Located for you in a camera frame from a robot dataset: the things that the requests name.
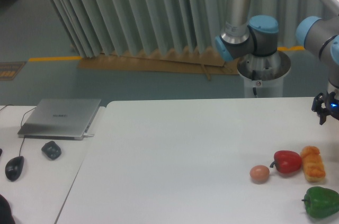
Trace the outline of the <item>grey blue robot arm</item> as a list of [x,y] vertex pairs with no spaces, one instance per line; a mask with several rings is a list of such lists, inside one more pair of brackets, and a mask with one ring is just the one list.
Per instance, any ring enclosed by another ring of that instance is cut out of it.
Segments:
[[[279,97],[282,81],[290,71],[289,57],[278,50],[279,25],[267,15],[248,17],[251,0],[227,0],[225,28],[215,37],[225,61],[237,60],[246,97]],[[311,109],[320,124],[338,118],[338,17],[305,18],[296,29],[296,39],[329,70],[328,87],[314,97]]]

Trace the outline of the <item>black sleeved forearm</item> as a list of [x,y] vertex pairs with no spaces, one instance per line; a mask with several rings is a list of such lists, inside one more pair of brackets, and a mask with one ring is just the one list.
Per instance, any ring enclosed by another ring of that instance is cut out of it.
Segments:
[[15,220],[12,216],[10,205],[6,198],[4,198],[2,195],[1,195],[0,215],[1,215],[1,224],[15,224]]

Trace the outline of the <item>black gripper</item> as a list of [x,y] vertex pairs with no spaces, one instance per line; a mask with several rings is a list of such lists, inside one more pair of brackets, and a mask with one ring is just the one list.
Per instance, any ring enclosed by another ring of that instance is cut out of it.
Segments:
[[323,125],[328,116],[338,120],[338,100],[335,92],[319,93],[313,99],[311,110],[319,117],[319,124]]

